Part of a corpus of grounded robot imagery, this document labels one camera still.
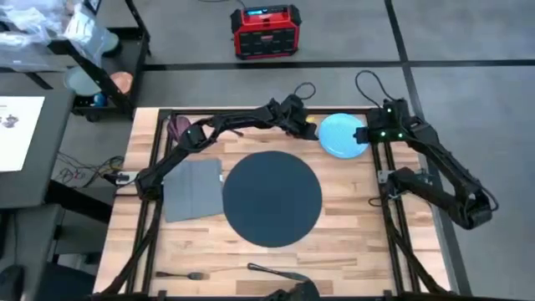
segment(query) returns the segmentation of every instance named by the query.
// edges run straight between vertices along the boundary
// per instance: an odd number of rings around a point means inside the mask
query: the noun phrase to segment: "purple object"
[[[191,122],[184,116],[172,115],[167,124],[167,133],[176,143],[179,142],[182,133],[190,127]]]

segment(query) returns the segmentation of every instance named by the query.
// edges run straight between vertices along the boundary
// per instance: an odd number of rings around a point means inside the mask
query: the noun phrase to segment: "black metal frame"
[[[96,221],[108,224],[111,218],[112,206],[91,196],[76,191],[74,188],[51,180],[44,197],[47,204],[59,204],[65,210],[76,212]]]
[[[98,67],[90,60],[82,56],[76,48],[68,40],[64,41],[53,41],[48,48],[50,48],[55,54],[67,54],[71,56],[76,63],[87,73],[87,75],[100,87],[102,93],[108,96],[113,105],[107,107],[90,107],[90,106],[77,106],[83,102],[82,97],[77,97],[74,100],[73,114],[76,115],[86,115],[88,120],[98,119],[101,113],[111,112],[111,113],[120,113],[123,115],[128,115],[132,118],[135,108],[135,99],[137,97],[140,85],[140,77],[143,72],[143,65],[145,64],[145,57],[147,54],[150,55],[149,42],[150,34],[147,31],[145,23],[140,17],[137,8],[135,7],[133,0],[125,0],[130,13],[134,17],[134,20],[137,23],[137,27],[133,28],[108,28],[112,33],[117,34],[121,41],[125,40],[135,40],[140,43],[140,54],[137,61],[135,62],[135,68],[132,70],[134,77],[131,85],[129,94],[123,94],[119,88],[115,85],[113,80],[110,78],[108,71],[103,68]],[[89,4],[88,0],[84,1],[85,7],[89,9],[95,15],[99,10],[99,6],[102,3],[102,0],[99,1],[99,5],[96,9]]]
[[[154,142],[152,145],[151,153],[150,153],[150,166],[153,166],[158,161],[158,153],[159,149],[161,147],[161,133],[164,130],[164,121],[171,115],[216,115],[221,113],[228,113],[228,112],[240,112],[240,111],[247,111],[245,109],[239,109],[239,110],[203,110],[203,109],[197,109],[197,110],[165,110],[162,109],[158,113],[158,120],[156,124],[155,129],[155,137]],[[353,115],[365,115],[368,117],[369,109],[316,109],[312,108],[308,110],[309,114],[311,115],[330,115],[330,114],[336,114],[336,113],[347,113],[347,114],[353,114]],[[394,157],[392,155],[392,150],[390,147],[390,143],[384,144],[385,147],[385,156],[386,161],[388,165],[388,170],[394,170],[395,169],[395,163],[394,163]],[[375,171],[382,171],[382,165],[381,165],[381,158],[379,153],[379,147],[377,145],[371,146],[372,155],[374,158],[374,167]],[[169,151],[171,151],[171,139],[169,136],[166,139],[165,144],[165,154],[168,154]],[[378,181],[378,188],[379,191],[381,190],[383,184],[380,184]],[[388,199],[387,196],[381,195],[381,198],[386,200]],[[401,202],[401,199],[399,197],[395,199],[395,209],[396,209],[396,217],[397,222],[400,228],[400,234],[404,238],[405,243],[409,247],[409,249],[412,251],[412,246],[410,245],[410,234],[409,229],[407,226],[405,211],[403,208],[403,204]],[[161,220],[161,208],[163,205],[163,201],[157,201],[155,204],[155,210],[153,218],[156,219],[156,222],[159,224]],[[144,200],[141,203],[140,208],[140,215],[138,219],[138,224],[135,232],[135,242],[133,249],[138,248],[141,238],[143,237],[143,234],[145,233],[145,223],[147,218],[147,209],[149,206],[149,201]],[[387,224],[387,217],[390,219],[393,219],[392,214],[390,212],[390,208],[388,206],[382,206],[383,208],[383,216],[385,217],[385,226]],[[156,230],[155,238],[150,242],[150,245],[148,247],[148,253],[147,253],[147,259],[145,262],[145,270],[143,275],[143,282],[141,286],[141,292],[142,293],[149,293],[150,288],[150,281],[152,277],[152,270],[155,260],[155,248],[157,244],[158,239],[158,231],[159,228]],[[396,292],[401,293],[405,291],[403,278],[401,274],[401,266],[400,266],[400,260],[398,257],[398,251],[397,246],[394,242],[394,240],[387,235],[388,244],[389,244],[389,252],[390,252],[390,260],[392,264],[392,271],[395,281],[395,288]],[[410,265],[407,266],[409,275],[410,275],[410,286],[411,291],[413,292],[420,292],[420,283],[418,280],[418,276],[416,275],[415,271],[411,268]],[[127,283],[126,283],[126,293],[132,293],[134,291],[134,285],[136,280],[136,268],[134,268],[133,273],[129,276]],[[329,299],[332,300],[342,300],[342,299],[359,299],[359,300],[377,300],[378,298],[383,298],[384,296],[377,296],[377,297],[347,297],[347,298],[337,298],[332,297]],[[184,298],[184,297],[166,297],[166,299],[176,299],[176,300],[195,300],[195,301],[209,301],[209,300],[232,300],[232,301],[238,301],[238,300],[246,300],[250,298],[243,298],[243,297],[215,297],[215,298],[206,298],[206,297],[191,297],[191,298]]]
[[[400,60],[383,60],[383,61],[317,61],[317,62],[254,62],[254,63],[208,63],[208,64],[150,64],[144,67],[145,71],[167,71],[167,70],[230,70],[230,69],[317,69],[317,68],[402,68],[405,77],[405,83],[409,92],[411,105],[413,106],[416,115],[424,119],[423,109],[421,107],[418,92],[416,90],[415,79],[412,74],[413,68],[432,68],[432,67],[494,67],[494,66],[534,66],[535,59],[495,59],[495,60],[409,60],[403,36],[401,34],[400,25],[395,15],[394,5],[392,0],[384,0],[386,12],[392,27],[392,33],[395,38],[396,48]],[[188,110],[188,114],[195,114],[196,111]],[[220,110],[201,110],[199,114],[217,114]],[[161,110],[159,118],[167,116],[171,112],[168,110]],[[374,158],[379,157],[379,149],[372,147]],[[395,163],[391,155],[390,145],[385,146],[385,154],[387,155],[388,170],[395,169]],[[436,167],[427,161],[429,172],[436,178],[440,179],[440,174]],[[380,161],[376,161],[375,168],[380,171],[382,166]],[[432,184],[441,187],[440,181],[433,181]],[[390,215],[390,209],[383,207],[384,216]],[[395,210],[397,217],[400,218],[398,225],[400,226],[400,234],[405,240],[405,244],[410,247],[410,238],[408,235],[408,228],[406,226],[405,214],[401,214],[403,204],[401,201],[395,200]],[[463,296],[471,296],[471,288],[468,282],[466,269],[462,260],[461,250],[459,248],[453,223],[449,217],[442,211],[437,211],[438,220],[441,224],[442,238],[445,243],[442,251],[445,254],[445,260],[451,267],[451,288]],[[403,280],[400,272],[400,260],[398,257],[395,243],[389,238],[389,249],[391,261],[393,266],[393,273],[395,275],[395,286],[398,291],[404,289]],[[419,283],[415,272],[409,268],[410,287],[413,291],[419,291]],[[132,283],[130,288],[133,288],[134,278],[130,279]]]

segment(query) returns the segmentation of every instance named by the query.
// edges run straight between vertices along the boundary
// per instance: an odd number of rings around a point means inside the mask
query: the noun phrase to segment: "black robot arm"
[[[267,105],[244,113],[214,115],[198,120],[190,125],[181,135],[178,146],[154,166],[140,171],[135,179],[135,187],[141,199],[161,198],[161,182],[164,176],[188,155],[205,150],[217,141],[225,130],[237,130],[247,127],[269,129],[280,127],[288,135],[305,140],[317,140],[314,134],[316,125],[307,122],[307,110],[303,101],[295,94],[290,94],[281,104],[271,99]],[[206,137],[203,126],[213,128]]]
[[[453,196],[437,189],[404,167],[388,175],[385,185],[387,195],[395,196],[410,191],[446,211],[453,222],[465,229],[478,227],[492,218],[496,207],[491,207],[489,196],[495,201],[493,196],[444,148],[429,123],[410,116],[406,100],[385,100],[384,106],[372,109],[369,117],[369,126],[356,131],[357,142],[404,141],[432,161],[455,190]]]

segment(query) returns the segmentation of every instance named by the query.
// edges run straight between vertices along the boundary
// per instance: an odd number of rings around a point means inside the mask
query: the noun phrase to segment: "blue plate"
[[[358,118],[344,114],[334,114],[322,121],[319,126],[319,143],[331,155],[350,159],[362,154],[367,143],[358,144],[353,137],[359,127],[364,127]]]

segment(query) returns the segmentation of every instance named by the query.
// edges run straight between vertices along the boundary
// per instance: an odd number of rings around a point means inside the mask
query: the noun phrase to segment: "white paper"
[[[0,97],[0,171],[21,171],[44,97]]]

